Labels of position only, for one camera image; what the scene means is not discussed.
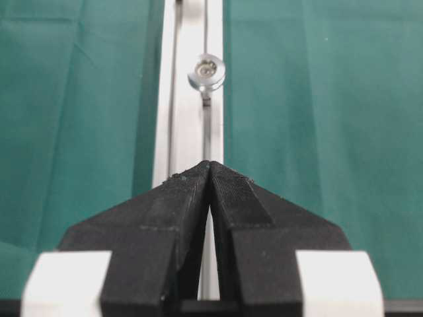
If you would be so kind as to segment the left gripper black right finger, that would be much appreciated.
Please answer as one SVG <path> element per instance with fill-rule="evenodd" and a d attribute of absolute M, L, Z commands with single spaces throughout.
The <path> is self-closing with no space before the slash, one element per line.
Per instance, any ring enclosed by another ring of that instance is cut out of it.
<path fill-rule="evenodd" d="M 295 252 L 351 250 L 342 229 L 218 162 L 210 190 L 221 299 L 243 316 L 301 316 Z"/>

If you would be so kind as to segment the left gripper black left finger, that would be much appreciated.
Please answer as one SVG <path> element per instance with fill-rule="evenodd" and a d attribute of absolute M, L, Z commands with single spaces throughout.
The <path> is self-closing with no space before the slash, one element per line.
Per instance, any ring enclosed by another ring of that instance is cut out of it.
<path fill-rule="evenodd" d="M 208 216 L 210 163 L 67 229 L 61 251 L 109 250 L 104 316 L 163 316 L 196 299 Z"/>

